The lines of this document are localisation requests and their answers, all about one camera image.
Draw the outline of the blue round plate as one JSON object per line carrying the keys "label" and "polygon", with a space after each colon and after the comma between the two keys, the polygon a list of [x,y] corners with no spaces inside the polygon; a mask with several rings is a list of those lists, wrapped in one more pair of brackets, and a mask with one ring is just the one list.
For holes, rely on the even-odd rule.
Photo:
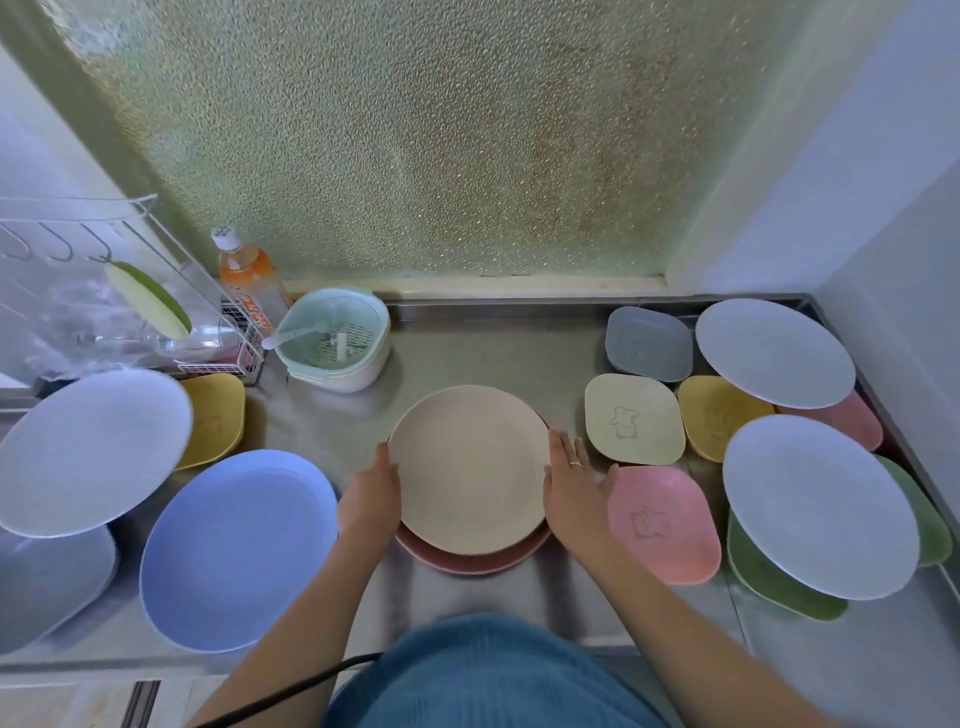
{"label": "blue round plate", "polygon": [[327,476],[291,452],[241,452],[206,468],[143,550],[139,591],[152,627],[198,653],[254,645],[325,563],[337,506]]}

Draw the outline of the clear plastic container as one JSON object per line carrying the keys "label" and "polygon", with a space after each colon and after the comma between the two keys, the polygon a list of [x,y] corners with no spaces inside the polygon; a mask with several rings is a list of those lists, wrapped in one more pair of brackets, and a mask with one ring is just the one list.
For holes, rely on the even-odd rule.
{"label": "clear plastic container", "polygon": [[189,311],[191,331],[175,339],[146,321],[112,286],[57,282],[29,293],[13,283],[0,308],[20,322],[13,351],[39,379],[75,381],[113,370],[173,370],[231,358],[243,337],[234,322],[203,302]]}

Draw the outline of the dusty pink round plate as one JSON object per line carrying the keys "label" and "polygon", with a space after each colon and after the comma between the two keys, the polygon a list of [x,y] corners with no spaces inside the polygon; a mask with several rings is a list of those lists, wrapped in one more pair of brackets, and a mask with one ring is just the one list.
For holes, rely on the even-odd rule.
{"label": "dusty pink round plate", "polygon": [[417,536],[402,523],[395,535],[400,545],[416,560],[439,572],[459,577],[483,577],[505,572],[538,551],[551,536],[546,520],[523,539],[498,551],[485,554],[456,554],[444,551]]}

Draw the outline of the grey square dish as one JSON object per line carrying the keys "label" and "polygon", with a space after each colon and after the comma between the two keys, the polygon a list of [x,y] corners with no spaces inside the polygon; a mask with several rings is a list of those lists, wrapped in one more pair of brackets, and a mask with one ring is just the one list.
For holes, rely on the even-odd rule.
{"label": "grey square dish", "polygon": [[605,352],[620,373],[680,383],[692,374],[693,334],[674,316],[621,306],[607,318]]}
{"label": "grey square dish", "polygon": [[107,526],[50,539],[0,528],[0,656],[30,647],[89,607],[118,564]]}

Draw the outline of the person's right forearm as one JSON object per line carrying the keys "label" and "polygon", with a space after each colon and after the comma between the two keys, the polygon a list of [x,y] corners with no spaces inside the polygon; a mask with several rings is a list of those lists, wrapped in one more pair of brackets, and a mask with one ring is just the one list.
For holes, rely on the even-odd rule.
{"label": "person's right forearm", "polygon": [[567,549],[600,588],[687,728],[837,728],[611,535]]}

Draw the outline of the beige round plate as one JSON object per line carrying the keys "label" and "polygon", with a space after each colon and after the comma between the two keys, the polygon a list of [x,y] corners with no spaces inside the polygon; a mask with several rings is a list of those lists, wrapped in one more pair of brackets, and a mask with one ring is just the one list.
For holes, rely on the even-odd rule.
{"label": "beige round plate", "polygon": [[548,426],[514,394],[475,384],[429,394],[398,420],[388,446],[402,525],[432,547],[499,552],[546,518]]}

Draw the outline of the green plate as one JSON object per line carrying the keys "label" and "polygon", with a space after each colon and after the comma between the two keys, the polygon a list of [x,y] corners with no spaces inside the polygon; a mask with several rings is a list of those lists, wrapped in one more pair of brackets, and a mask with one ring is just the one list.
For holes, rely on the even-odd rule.
{"label": "green plate", "polygon": [[193,324],[183,306],[150,274],[125,261],[104,264],[108,283],[156,331],[180,340],[192,333]]}

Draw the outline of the cream square dish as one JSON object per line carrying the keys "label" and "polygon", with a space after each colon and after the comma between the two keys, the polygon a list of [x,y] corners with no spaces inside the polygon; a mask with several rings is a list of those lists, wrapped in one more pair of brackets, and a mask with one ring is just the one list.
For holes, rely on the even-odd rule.
{"label": "cream square dish", "polygon": [[670,466],[687,449],[678,398],[653,378],[599,374],[586,385],[583,405],[586,438],[610,460]]}

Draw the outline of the orange drink bottle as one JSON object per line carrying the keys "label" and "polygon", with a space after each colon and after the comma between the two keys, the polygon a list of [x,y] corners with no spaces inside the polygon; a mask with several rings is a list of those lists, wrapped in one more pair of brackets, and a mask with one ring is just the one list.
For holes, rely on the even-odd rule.
{"label": "orange drink bottle", "polygon": [[261,334],[272,335],[291,308],[291,299],[270,256],[241,240],[232,225],[210,231],[219,251],[220,281]]}

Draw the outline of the frosted glass window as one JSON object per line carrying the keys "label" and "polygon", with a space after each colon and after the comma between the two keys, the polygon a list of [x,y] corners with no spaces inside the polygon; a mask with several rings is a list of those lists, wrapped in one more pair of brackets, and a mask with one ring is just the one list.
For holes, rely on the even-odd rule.
{"label": "frosted glass window", "polygon": [[817,0],[38,0],[289,279],[656,276]]}

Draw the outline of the person's left hand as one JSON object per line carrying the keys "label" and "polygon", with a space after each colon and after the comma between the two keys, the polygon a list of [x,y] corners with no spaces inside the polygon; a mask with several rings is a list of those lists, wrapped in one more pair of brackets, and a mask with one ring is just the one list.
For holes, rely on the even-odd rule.
{"label": "person's left hand", "polygon": [[339,501],[340,539],[354,551],[379,560],[395,540],[401,521],[402,485],[399,491],[380,491],[374,483],[372,461],[354,474]]}

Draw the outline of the yellow square dish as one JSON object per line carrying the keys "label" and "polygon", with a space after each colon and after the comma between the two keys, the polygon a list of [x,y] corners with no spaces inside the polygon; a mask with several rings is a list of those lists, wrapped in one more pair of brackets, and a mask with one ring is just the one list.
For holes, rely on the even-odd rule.
{"label": "yellow square dish", "polygon": [[204,374],[180,384],[193,408],[193,427],[175,472],[227,457],[243,437],[246,415],[246,388],[231,373]]}
{"label": "yellow square dish", "polygon": [[740,429],[776,413],[773,404],[720,375],[692,375],[678,385],[676,396],[688,443],[702,458],[719,464]]}

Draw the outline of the person's left forearm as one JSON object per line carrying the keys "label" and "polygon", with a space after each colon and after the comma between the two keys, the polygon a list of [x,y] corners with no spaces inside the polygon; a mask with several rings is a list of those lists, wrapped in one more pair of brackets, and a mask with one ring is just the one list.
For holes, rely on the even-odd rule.
{"label": "person's left forearm", "polygon": [[339,665],[381,559],[358,553],[339,537],[320,571],[201,705],[188,728],[200,728]]}

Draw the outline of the green square dish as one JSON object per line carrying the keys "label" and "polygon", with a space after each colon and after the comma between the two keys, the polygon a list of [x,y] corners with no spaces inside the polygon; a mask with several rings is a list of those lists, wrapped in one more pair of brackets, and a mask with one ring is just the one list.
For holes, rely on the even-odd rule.
{"label": "green square dish", "polygon": [[904,467],[882,455],[874,457],[898,484],[913,510],[919,538],[918,567],[942,565],[954,551],[954,537],[946,521],[917,480]]}
{"label": "green square dish", "polygon": [[820,623],[836,622],[849,611],[846,599],[810,588],[776,566],[754,544],[733,512],[727,520],[726,555],[740,583],[774,606]]}

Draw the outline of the person's right hand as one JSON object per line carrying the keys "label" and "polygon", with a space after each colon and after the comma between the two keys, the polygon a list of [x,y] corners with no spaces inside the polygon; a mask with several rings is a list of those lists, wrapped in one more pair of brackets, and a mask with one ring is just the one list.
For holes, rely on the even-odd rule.
{"label": "person's right hand", "polygon": [[554,536],[583,567],[612,541],[608,506],[582,439],[548,430],[549,463],[544,467],[543,509]]}

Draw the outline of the green white strainer bowl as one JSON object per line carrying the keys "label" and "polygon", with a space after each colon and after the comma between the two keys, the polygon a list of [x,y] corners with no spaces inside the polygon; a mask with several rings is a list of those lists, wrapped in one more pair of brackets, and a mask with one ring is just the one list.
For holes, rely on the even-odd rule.
{"label": "green white strainer bowl", "polygon": [[288,375],[335,394],[374,384],[392,350],[386,303],[355,286],[318,289],[302,296],[270,334]]}

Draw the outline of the blue knit garment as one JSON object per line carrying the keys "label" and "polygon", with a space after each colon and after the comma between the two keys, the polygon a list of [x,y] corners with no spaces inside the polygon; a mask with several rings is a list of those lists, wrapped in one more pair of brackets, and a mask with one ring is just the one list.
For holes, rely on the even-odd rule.
{"label": "blue knit garment", "polygon": [[474,613],[402,637],[331,699],[321,728],[668,728],[582,647]]}

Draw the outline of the white round plate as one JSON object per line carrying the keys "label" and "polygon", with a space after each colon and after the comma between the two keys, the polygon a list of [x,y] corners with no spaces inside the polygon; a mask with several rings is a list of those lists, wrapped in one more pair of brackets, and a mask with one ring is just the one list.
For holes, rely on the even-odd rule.
{"label": "white round plate", "polygon": [[919,528],[901,487],[866,448],[822,422],[748,422],[728,443],[722,477],[739,526],[808,588],[882,600],[918,568]]}
{"label": "white round plate", "polygon": [[694,334],[719,376],[777,407],[832,407],[856,387],[855,364],[834,334],[774,301],[716,302],[699,316]]}
{"label": "white round plate", "polygon": [[157,491],[193,429],[185,388],[113,370],[44,398],[0,439],[0,528],[61,538],[102,527]]}

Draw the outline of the pink square dish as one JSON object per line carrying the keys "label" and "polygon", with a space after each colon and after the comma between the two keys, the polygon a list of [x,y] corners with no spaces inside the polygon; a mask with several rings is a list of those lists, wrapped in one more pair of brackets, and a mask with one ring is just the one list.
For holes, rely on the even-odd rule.
{"label": "pink square dish", "polygon": [[858,389],[853,389],[838,403],[817,409],[799,409],[775,405],[779,415],[790,415],[820,422],[846,435],[865,450],[875,452],[883,443],[881,420]]}
{"label": "pink square dish", "polygon": [[620,467],[606,511],[613,537],[663,583],[699,585],[718,572],[722,547],[710,505],[681,469]]}

